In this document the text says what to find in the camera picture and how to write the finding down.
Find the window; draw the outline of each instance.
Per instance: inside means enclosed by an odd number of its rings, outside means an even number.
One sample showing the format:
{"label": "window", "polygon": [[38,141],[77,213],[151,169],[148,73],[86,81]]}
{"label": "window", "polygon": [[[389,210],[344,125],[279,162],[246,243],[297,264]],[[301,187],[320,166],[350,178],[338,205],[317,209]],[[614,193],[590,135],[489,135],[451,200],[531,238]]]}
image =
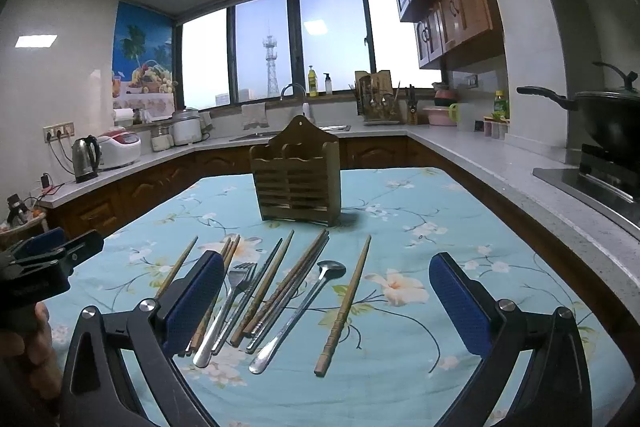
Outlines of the window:
{"label": "window", "polygon": [[[393,8],[397,13],[395,1]],[[369,71],[362,0],[300,0],[300,18],[305,71],[313,66],[318,90],[324,90],[325,73],[337,90],[349,89],[355,71]]]}
{"label": "window", "polygon": [[185,107],[206,109],[229,103],[226,9],[184,23],[182,89]]}
{"label": "window", "polygon": [[378,71],[390,70],[394,86],[432,87],[440,82],[440,70],[418,67],[414,24],[400,22],[396,0],[369,0],[369,13]]}
{"label": "window", "polygon": [[291,83],[287,0],[236,6],[238,102],[279,96]]}

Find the screw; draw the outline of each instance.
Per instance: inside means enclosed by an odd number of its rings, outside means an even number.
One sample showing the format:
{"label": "screw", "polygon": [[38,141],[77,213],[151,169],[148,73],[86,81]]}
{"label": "screw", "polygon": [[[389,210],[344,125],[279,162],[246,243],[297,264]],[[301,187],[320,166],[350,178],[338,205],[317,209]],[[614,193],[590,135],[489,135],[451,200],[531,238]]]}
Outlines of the screw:
{"label": "screw", "polygon": [[82,310],[82,318],[90,319],[95,315],[97,310],[93,306],[87,306],[84,310]]}
{"label": "screw", "polygon": [[154,301],[153,299],[145,299],[142,302],[140,302],[140,306],[139,306],[139,308],[143,312],[150,312],[155,307],[156,307],[156,301]]}
{"label": "screw", "polygon": [[565,307],[559,308],[558,315],[560,315],[564,319],[574,318],[574,314],[572,314],[571,310]]}
{"label": "screw", "polygon": [[498,301],[498,307],[503,312],[512,312],[514,311],[514,309],[516,309],[516,303],[513,301],[510,301],[509,299],[500,299]]}

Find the tablecloth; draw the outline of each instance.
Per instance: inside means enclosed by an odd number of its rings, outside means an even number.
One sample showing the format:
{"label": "tablecloth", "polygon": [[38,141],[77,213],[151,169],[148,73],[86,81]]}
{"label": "tablecloth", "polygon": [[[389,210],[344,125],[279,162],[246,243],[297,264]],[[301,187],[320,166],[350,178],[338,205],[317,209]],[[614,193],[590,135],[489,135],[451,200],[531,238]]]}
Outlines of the tablecloth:
{"label": "tablecloth", "polygon": [[[574,312],[588,359],[594,425],[604,425],[633,386],[628,364],[587,306],[514,232],[438,169],[343,171],[341,182],[340,225],[330,229],[321,259],[344,263],[347,274],[325,287],[267,370],[252,375],[252,356],[228,344],[204,369],[174,357],[221,426],[434,425],[479,363],[429,284],[429,262],[439,251],[448,251],[496,299],[512,299],[529,312],[548,314],[559,305]],[[180,275],[203,251],[220,250],[236,233],[242,239],[234,263],[260,263],[292,228],[276,281],[320,227],[262,221],[250,174],[201,179],[107,237],[102,253],[76,269],[71,289],[47,301],[61,363],[83,307],[126,311],[153,296],[194,235],[199,240]],[[349,327],[326,377],[318,378],[316,360],[369,233],[369,256]],[[317,276],[316,270],[309,275],[305,291]],[[518,359],[488,425],[506,414],[528,358],[522,353]],[[150,419],[166,425],[132,353],[126,352],[126,361]]]}

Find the human hand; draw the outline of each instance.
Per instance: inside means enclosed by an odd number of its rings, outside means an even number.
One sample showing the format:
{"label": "human hand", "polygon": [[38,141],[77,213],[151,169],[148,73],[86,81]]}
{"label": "human hand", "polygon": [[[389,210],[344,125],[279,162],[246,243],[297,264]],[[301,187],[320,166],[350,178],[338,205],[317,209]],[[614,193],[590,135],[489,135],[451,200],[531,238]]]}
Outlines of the human hand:
{"label": "human hand", "polygon": [[49,326],[49,310],[43,302],[35,307],[38,330],[22,338],[13,331],[0,330],[0,357],[17,357],[26,353],[33,364],[27,373],[31,387],[41,398],[50,400],[60,395],[62,372],[56,362]]}

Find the rice cooker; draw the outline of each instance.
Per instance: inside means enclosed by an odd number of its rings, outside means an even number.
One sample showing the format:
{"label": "rice cooker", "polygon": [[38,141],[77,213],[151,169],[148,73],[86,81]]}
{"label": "rice cooker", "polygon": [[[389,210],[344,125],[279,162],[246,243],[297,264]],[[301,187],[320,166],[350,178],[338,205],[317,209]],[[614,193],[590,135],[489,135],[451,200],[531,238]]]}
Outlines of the rice cooker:
{"label": "rice cooker", "polygon": [[202,140],[200,115],[197,109],[187,107],[181,111],[174,111],[171,122],[176,145],[187,145]]}
{"label": "rice cooker", "polygon": [[99,169],[114,169],[140,158],[140,136],[124,127],[114,127],[97,137],[100,146]]}

